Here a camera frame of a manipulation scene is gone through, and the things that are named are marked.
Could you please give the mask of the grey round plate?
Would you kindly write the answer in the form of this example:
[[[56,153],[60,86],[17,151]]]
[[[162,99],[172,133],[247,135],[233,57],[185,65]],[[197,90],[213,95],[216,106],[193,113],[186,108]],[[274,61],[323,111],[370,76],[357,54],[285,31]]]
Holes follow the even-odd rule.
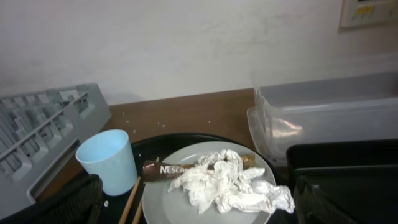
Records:
[[[249,154],[252,150],[239,144],[210,141],[179,146],[161,161],[168,164],[194,164],[199,157],[222,149],[231,149],[238,154]],[[147,223],[170,224],[264,224],[270,223],[271,215],[266,212],[245,213],[236,209],[220,213],[214,203],[208,210],[199,214],[198,209],[190,205],[188,193],[181,188],[168,191],[170,181],[151,182],[144,187],[142,207]]]

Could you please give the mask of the white paper napkin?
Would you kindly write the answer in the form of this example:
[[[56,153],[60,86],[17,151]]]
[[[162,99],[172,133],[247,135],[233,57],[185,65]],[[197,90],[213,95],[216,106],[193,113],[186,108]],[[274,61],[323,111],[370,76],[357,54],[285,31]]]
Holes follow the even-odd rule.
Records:
[[[276,210],[293,213],[294,199],[286,186],[265,180],[252,181],[265,174],[264,168],[243,168],[241,156],[230,149],[201,156],[197,163],[171,181],[168,191],[181,188],[188,192],[190,205],[202,214],[215,204],[220,213],[232,209],[242,212]]]

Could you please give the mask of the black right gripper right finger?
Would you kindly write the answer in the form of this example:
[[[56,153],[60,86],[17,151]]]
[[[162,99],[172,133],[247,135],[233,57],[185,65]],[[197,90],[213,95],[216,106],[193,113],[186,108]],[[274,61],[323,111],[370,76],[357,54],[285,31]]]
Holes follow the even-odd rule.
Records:
[[[294,171],[299,223],[397,224],[397,166]]]

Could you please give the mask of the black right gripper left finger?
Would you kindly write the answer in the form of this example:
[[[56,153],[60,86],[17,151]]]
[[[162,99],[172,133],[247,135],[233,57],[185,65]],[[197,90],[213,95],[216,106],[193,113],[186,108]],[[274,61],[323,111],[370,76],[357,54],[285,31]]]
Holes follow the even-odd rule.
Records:
[[[103,184],[91,174],[43,202],[1,220],[1,224],[97,223],[103,204]]]

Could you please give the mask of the light blue plastic cup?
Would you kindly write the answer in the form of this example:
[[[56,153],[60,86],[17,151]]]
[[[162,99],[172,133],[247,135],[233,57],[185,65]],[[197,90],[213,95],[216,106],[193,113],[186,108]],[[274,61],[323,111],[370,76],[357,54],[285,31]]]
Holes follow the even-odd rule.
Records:
[[[102,181],[106,195],[118,196],[136,184],[138,174],[129,135],[121,129],[95,134],[76,151],[77,161]]]

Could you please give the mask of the wooden chopstick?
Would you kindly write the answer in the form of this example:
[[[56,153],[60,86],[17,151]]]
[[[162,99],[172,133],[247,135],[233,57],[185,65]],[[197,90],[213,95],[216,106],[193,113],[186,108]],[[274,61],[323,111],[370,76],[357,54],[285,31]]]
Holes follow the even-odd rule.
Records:
[[[126,205],[125,205],[125,207],[124,207],[124,210],[123,210],[123,213],[122,213],[122,215],[121,215],[121,218],[119,219],[119,224],[125,224],[126,219],[127,219],[127,217],[128,217],[128,214],[129,214],[129,211],[130,211],[130,208],[131,208],[131,205],[132,205],[132,203],[133,203],[135,194],[136,194],[136,192],[137,192],[137,190],[138,190],[138,188],[139,188],[140,182],[141,182],[141,177],[139,176],[139,177],[137,178],[137,181],[136,181],[136,183],[134,184],[134,187],[132,188],[131,194],[130,194],[130,196],[129,196],[127,202],[126,202]]]
[[[139,224],[142,215],[142,200],[140,200],[132,224]]]

